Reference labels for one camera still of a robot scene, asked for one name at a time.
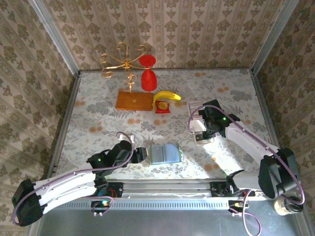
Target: floral tablecloth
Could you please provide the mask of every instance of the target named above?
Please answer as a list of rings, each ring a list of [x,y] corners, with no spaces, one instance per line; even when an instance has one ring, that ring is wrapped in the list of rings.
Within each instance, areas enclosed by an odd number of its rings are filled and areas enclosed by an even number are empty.
[[[141,89],[141,73],[134,91]],[[250,130],[270,141],[248,69],[155,70],[157,89],[182,97],[170,102],[170,114],[119,111],[118,91],[127,91],[124,72],[110,79],[100,73],[84,72],[67,131],[57,173],[81,165],[91,155],[112,148],[119,141],[117,131],[133,133],[137,147],[179,143],[184,151],[181,163],[150,165],[146,160],[115,170],[112,179],[217,178],[239,169],[256,170],[258,164],[239,146],[221,136],[197,147],[187,131],[187,103],[217,99],[228,113],[237,115]]]

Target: metal floor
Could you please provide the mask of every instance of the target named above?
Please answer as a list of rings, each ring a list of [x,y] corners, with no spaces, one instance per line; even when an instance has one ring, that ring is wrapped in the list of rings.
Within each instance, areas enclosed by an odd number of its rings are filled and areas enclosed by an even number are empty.
[[[280,216],[273,201],[251,201],[247,212],[262,224],[262,236],[300,235],[294,215]],[[247,220],[252,234],[255,220]],[[110,210],[93,217],[89,210],[52,210],[37,236],[244,236],[242,218],[227,210]]]

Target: patterned wall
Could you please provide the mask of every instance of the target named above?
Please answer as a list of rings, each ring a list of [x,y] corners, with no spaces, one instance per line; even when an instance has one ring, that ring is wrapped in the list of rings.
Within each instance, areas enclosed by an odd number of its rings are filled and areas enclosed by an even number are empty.
[[[44,0],[81,70],[120,41],[155,67],[251,67],[283,0]]]
[[[315,3],[300,0],[258,78],[278,138],[297,156],[315,222]]]
[[[10,221],[19,183],[39,179],[68,102],[73,76],[29,3],[0,1],[0,236],[23,235]]]

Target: yellow banana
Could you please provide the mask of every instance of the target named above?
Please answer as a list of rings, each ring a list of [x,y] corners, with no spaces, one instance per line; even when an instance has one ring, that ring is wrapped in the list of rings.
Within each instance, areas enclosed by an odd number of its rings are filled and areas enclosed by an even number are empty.
[[[156,95],[153,96],[153,103],[152,103],[152,108],[153,111],[156,107],[156,101],[166,98],[166,99],[171,99],[171,100],[181,100],[182,98],[180,95],[177,95],[176,93],[173,93],[171,91],[160,91]]]

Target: wooden block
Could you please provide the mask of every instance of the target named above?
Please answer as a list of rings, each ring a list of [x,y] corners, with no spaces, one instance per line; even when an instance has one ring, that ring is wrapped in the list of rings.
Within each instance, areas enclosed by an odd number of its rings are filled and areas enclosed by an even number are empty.
[[[153,93],[151,92],[119,92],[116,102],[117,110],[151,111]]]

